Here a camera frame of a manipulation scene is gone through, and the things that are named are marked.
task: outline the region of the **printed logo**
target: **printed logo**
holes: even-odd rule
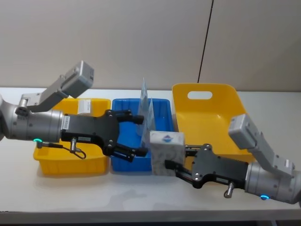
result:
[[[165,137],[163,137],[163,141],[165,141],[166,143],[169,143],[169,142],[171,142],[172,141],[172,139],[173,139],[173,137],[170,137],[169,135],[166,135]]]

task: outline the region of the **white box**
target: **white box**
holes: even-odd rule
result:
[[[174,170],[165,168],[165,160],[184,165],[185,139],[178,132],[150,132],[151,169],[154,175],[175,176]]]

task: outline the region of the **yellow plastic bin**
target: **yellow plastic bin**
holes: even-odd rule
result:
[[[173,86],[173,100],[178,130],[185,134],[187,145],[209,143],[217,155],[246,162],[254,160],[247,150],[239,150],[228,135],[231,118],[246,113],[232,86],[176,84]],[[185,167],[191,169],[192,161],[193,157],[188,157]]]
[[[53,109],[63,111],[64,114],[77,114],[79,100],[64,99]],[[111,101],[108,99],[91,98],[90,100],[91,116],[101,116],[105,110],[111,108]],[[70,147],[70,142],[60,140],[59,143],[67,148]],[[40,162],[45,175],[104,174],[107,172],[109,158],[103,154],[99,146],[77,143],[77,147],[87,154],[86,159],[81,160],[64,149],[48,147],[35,148],[33,157]]]

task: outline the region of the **cable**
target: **cable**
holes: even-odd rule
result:
[[[68,149],[68,148],[66,148],[66,147],[64,147],[64,146],[63,146],[62,148],[65,149],[65,150],[67,150],[67,151],[69,151],[70,153],[74,154],[75,156],[77,156],[77,157],[80,158],[80,159],[85,159],[85,158],[87,157],[86,153],[83,152],[82,150],[80,150],[79,153],[82,153],[82,154],[84,155],[84,157],[78,155],[76,152],[74,152],[74,153],[71,152],[70,149]]]
[[[77,148],[76,152],[78,153],[82,153],[84,156],[80,156],[78,155],[76,152],[71,152],[70,149],[64,147],[63,145],[60,144],[55,144],[55,143],[44,143],[44,142],[37,142],[37,147],[38,148],[42,148],[42,147],[50,147],[50,148],[62,148],[65,149],[67,151],[69,151],[70,153],[74,154],[75,156],[77,156],[80,159],[85,159],[87,157],[86,153],[84,153],[81,149]]]

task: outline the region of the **handle hole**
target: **handle hole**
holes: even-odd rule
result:
[[[212,98],[212,92],[210,91],[190,91],[188,98],[191,100],[209,100]]]

